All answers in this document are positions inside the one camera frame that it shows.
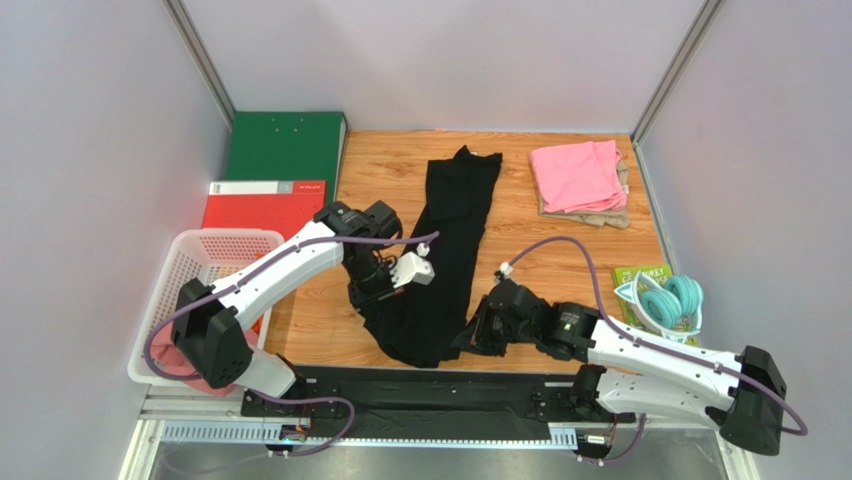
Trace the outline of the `black floral t shirt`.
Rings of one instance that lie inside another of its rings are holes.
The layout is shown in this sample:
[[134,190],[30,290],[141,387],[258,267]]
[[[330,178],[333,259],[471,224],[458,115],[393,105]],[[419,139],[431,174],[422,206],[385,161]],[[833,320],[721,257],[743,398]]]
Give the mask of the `black floral t shirt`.
[[480,242],[502,169],[503,155],[479,156],[467,147],[428,162],[426,203],[414,237],[438,232],[427,256],[435,278],[410,284],[373,310],[362,312],[365,328],[390,358],[418,368],[455,360],[452,342],[467,323]]

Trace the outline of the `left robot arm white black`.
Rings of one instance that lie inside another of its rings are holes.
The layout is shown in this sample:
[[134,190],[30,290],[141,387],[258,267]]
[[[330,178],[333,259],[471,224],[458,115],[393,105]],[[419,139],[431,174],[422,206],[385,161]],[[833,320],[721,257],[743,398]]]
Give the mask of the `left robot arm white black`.
[[365,210],[334,202],[244,269],[211,285],[186,282],[178,293],[171,341],[190,364],[190,379],[213,390],[239,386],[283,397],[297,384],[296,372],[282,357],[249,344],[246,332],[304,282],[338,265],[363,295],[393,292],[391,268],[378,253],[385,240],[401,235],[401,220],[382,201]]

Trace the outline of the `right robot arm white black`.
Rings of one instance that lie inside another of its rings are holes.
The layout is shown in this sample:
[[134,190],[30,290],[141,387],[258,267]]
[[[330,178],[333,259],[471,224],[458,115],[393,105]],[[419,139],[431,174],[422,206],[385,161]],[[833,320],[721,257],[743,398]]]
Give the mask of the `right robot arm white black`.
[[679,344],[575,302],[549,303],[512,279],[484,295],[454,347],[504,356],[528,343],[554,359],[581,362],[573,394],[611,414],[648,414],[717,428],[755,454],[780,452],[786,383],[771,354]]

